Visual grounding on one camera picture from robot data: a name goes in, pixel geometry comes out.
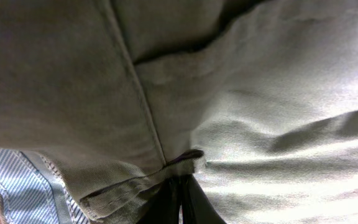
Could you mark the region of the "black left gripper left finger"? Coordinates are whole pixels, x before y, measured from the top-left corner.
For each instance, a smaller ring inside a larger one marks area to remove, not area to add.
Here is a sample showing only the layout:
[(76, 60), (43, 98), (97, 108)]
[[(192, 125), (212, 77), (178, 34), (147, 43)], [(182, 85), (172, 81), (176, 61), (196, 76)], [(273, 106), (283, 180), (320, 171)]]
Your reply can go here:
[(177, 178), (167, 179), (137, 224), (179, 224), (180, 205)]

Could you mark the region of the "khaki green shorts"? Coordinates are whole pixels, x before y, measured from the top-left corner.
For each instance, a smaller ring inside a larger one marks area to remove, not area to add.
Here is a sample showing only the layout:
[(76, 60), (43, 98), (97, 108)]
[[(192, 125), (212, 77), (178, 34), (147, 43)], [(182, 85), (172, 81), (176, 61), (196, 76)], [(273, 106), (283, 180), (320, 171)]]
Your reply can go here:
[(3, 223), (185, 175), (226, 223), (358, 223), (358, 0), (0, 1)]

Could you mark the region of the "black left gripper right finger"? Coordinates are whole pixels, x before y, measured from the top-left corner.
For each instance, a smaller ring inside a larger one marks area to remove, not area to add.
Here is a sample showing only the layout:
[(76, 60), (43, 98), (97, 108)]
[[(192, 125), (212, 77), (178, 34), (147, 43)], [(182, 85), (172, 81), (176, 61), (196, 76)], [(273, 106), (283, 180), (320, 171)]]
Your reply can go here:
[(184, 224), (226, 224), (193, 175), (181, 177), (181, 206)]

